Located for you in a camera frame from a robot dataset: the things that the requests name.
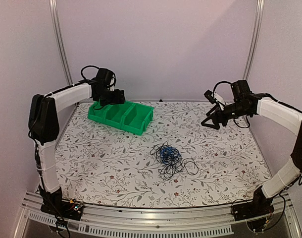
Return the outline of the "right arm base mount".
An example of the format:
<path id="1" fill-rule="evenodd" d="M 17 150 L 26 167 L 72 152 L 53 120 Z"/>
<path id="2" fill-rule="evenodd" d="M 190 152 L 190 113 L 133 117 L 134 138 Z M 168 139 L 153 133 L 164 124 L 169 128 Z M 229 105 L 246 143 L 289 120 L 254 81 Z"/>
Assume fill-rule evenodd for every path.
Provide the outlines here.
<path id="1" fill-rule="evenodd" d="M 263 232 L 266 229 L 274 212 L 273 199 L 266 198 L 261 188 L 259 187 L 253 193 L 251 202 L 244 200 L 243 203 L 231 205 L 231 214 L 234 216 L 235 221 L 263 216 L 247 223 L 248 228 L 255 233 Z"/>

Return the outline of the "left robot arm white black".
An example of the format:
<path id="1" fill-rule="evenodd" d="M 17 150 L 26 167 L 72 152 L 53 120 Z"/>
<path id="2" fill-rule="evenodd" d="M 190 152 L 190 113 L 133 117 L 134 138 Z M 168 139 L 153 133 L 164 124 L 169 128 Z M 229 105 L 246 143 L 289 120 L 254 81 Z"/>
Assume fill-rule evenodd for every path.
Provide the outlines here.
<path id="1" fill-rule="evenodd" d="M 124 90 L 115 89 L 116 75 L 107 68 L 95 67 L 97 74 L 32 98 L 28 120 L 28 136 L 35 143 L 35 160 L 40 176 L 40 191 L 49 194 L 60 190 L 55 168 L 55 145 L 59 134 L 58 113 L 87 99 L 99 102 L 101 107 L 125 103 Z"/>

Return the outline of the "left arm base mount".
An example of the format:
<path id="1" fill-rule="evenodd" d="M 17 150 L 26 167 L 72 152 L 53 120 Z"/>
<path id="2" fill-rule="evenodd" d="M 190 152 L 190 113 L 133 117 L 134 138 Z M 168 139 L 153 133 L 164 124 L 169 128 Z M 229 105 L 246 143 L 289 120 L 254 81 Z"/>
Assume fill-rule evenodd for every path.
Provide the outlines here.
<path id="1" fill-rule="evenodd" d="M 81 220 L 84 209 L 82 202 L 76 199 L 63 200 L 61 187 L 53 193 L 45 191 L 40 185 L 38 189 L 43 199 L 42 212 L 76 221 Z"/>

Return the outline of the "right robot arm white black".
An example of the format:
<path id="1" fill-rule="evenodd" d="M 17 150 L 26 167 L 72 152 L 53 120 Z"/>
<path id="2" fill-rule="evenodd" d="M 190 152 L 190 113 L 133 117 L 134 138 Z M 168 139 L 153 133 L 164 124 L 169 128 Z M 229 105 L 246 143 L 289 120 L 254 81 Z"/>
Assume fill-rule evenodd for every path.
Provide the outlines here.
<path id="1" fill-rule="evenodd" d="M 257 115 L 272 120 L 297 137 L 287 163 L 254 192 L 254 198 L 258 198 L 249 204 L 248 210 L 252 216 L 259 216 L 268 207 L 266 199 L 273 198 L 289 187 L 302 174 L 302 111 L 268 93 L 253 93 L 246 80 L 230 83 L 230 87 L 234 97 L 231 104 L 225 104 L 215 90 L 207 90 L 204 93 L 214 107 L 206 113 L 206 118 L 201 122 L 202 126 L 220 129 L 231 119 Z"/>

